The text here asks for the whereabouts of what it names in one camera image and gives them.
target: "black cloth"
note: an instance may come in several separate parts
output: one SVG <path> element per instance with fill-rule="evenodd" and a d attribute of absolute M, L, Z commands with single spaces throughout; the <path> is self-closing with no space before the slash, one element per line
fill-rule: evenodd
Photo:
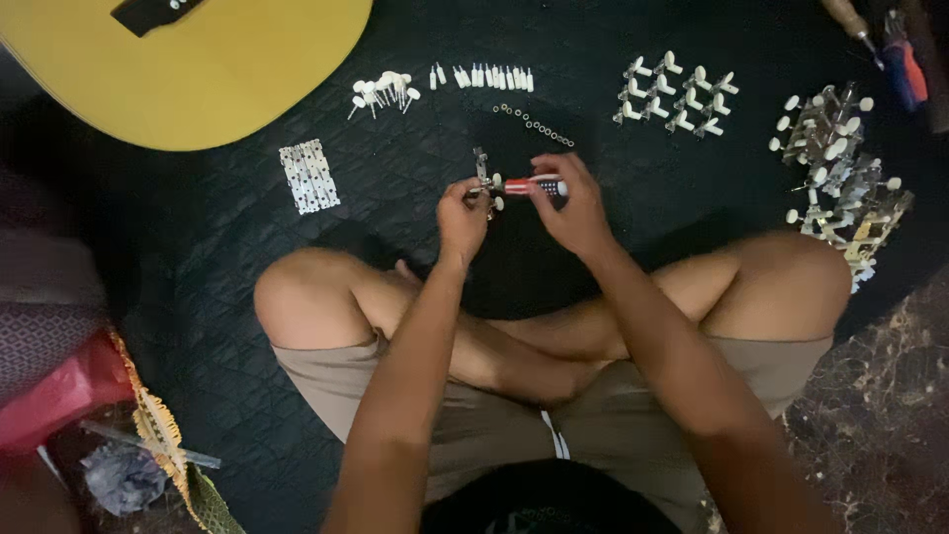
<path fill-rule="evenodd" d="M 630 534 L 679 529 L 642 495 L 569 460 L 504 466 L 428 505 L 422 534 Z"/>
<path fill-rule="evenodd" d="M 658 117 L 610 121 L 623 69 L 640 55 L 652 67 L 668 49 L 684 67 L 704 65 L 713 81 L 735 72 L 740 92 L 726 99 L 732 114 L 720 123 L 722 137 L 669 135 Z M 449 74 L 471 62 L 531 67 L 536 91 L 461 90 L 449 76 L 432 92 L 435 61 Z M 377 109 L 374 121 L 360 110 L 347 121 L 353 83 L 389 69 L 412 74 L 421 99 L 405 115 Z M 437 200 L 449 182 L 475 173 L 475 146 L 506 176 L 528 173 L 531 156 L 564 150 L 513 116 L 493 114 L 501 103 L 576 142 L 602 184 L 614 233 L 647 268 L 787 227 L 784 213 L 807 199 L 788 192 L 804 169 L 767 149 L 781 105 L 847 80 L 877 102 L 864 150 L 903 178 L 917 204 L 878 255 L 879 274 L 851 301 L 839 330 L 846 338 L 949 257 L 949 150 L 900 111 L 863 46 L 816 2 L 377 0 L 337 71 L 238 142 L 147 150 L 92 129 L 49 98 L 6 117 L 2 125 L 16 131 L 0 139 L 25 174 L 58 181 L 84 208 L 84 236 L 142 380 L 175 415 L 182 446 L 223 460 L 207 474 L 237 521 L 251 534 L 313 532 L 343 447 L 278 367 L 254 318 L 253 284 L 271 262 L 317 244 L 386 269 L 399 256 L 430 264 Z M 315 138 L 343 204 L 300 216 L 278 150 Z M 517 318 L 597 291 L 530 202 L 511 201 L 491 224 L 463 301 L 474 315 Z"/>

